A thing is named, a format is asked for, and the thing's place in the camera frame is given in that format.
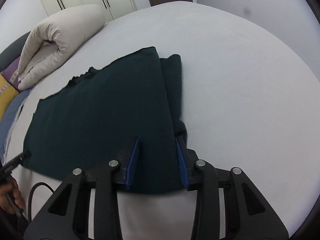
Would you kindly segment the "person's left hand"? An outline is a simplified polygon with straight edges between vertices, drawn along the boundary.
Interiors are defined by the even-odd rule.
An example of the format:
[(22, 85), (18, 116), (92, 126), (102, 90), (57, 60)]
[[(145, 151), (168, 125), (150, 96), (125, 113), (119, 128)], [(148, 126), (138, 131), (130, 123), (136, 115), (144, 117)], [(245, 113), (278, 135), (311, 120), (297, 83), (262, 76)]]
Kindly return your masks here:
[(17, 181), (10, 177), (8, 182), (1, 185), (1, 208), (8, 214), (15, 214), (18, 210), (23, 210), (25, 201), (21, 191), (18, 188)]

